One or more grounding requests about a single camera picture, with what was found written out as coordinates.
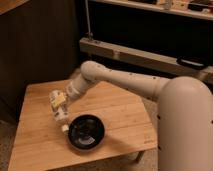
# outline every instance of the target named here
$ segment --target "shelf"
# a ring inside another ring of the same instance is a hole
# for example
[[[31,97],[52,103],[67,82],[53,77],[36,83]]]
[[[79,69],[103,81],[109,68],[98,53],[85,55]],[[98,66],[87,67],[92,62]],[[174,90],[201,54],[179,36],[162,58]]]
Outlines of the shelf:
[[[181,16],[204,19],[204,20],[211,20],[211,21],[213,20],[213,14],[211,13],[196,12],[192,10],[172,9],[172,8],[165,9],[164,5],[152,5],[152,4],[146,4],[146,3],[134,2],[134,1],[128,1],[128,0],[90,0],[90,1],[112,4],[112,5],[120,5],[120,6],[129,7],[129,8],[136,8],[136,9],[142,9],[142,10],[155,11],[155,12],[162,12],[167,14],[181,15]]]

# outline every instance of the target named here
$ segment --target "cylindrical robot column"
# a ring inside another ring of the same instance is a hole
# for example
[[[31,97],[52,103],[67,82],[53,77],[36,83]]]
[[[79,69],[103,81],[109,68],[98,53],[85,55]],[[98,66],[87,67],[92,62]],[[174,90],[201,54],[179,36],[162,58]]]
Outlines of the cylindrical robot column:
[[[158,100],[159,171],[213,170],[213,96],[199,80],[171,80]]]

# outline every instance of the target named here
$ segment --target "wooden table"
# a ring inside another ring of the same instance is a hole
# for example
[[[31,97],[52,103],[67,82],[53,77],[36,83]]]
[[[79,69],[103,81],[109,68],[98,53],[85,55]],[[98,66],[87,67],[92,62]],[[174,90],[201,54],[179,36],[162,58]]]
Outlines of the wooden table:
[[[69,81],[30,85],[27,88],[9,164],[10,171],[41,171],[81,164],[155,148],[156,132],[141,98],[106,82],[90,89],[69,110],[70,120],[97,115],[106,133],[90,151],[78,151],[54,121],[49,92],[64,89]]]

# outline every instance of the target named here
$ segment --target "metal rack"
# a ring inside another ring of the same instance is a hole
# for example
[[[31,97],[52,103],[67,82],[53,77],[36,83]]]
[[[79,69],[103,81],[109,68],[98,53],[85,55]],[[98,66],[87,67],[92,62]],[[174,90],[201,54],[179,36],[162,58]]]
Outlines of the metal rack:
[[[207,83],[213,84],[213,67],[203,67],[203,69],[197,70],[187,66],[182,66],[177,63],[177,59],[169,56],[159,55],[156,53],[150,53],[138,49],[133,49],[125,46],[120,46],[112,43],[103,42],[101,40],[94,40],[93,33],[90,26],[90,14],[88,1],[95,1],[99,3],[106,3],[111,5],[120,5],[129,8],[143,9],[155,12],[162,12],[168,14],[176,14],[186,17],[193,17],[204,20],[213,20],[212,14],[199,13],[193,11],[181,11],[171,9],[171,0],[167,0],[163,7],[144,4],[139,2],[130,2],[123,0],[85,0],[86,15],[87,15],[87,27],[88,37],[80,40],[80,49],[82,52],[86,52],[89,55],[98,55],[145,68],[155,69],[158,71],[169,72],[176,75],[186,75],[197,77],[198,79]],[[198,66],[200,64],[184,61],[189,65]]]

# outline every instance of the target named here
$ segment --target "table leg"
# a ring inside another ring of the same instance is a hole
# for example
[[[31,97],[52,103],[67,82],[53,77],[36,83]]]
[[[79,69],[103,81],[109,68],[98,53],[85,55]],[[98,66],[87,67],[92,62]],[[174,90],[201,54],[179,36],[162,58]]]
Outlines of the table leg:
[[[143,154],[144,154],[144,151],[138,152],[138,155],[135,159],[135,162],[139,163],[141,161],[142,157],[143,157]]]

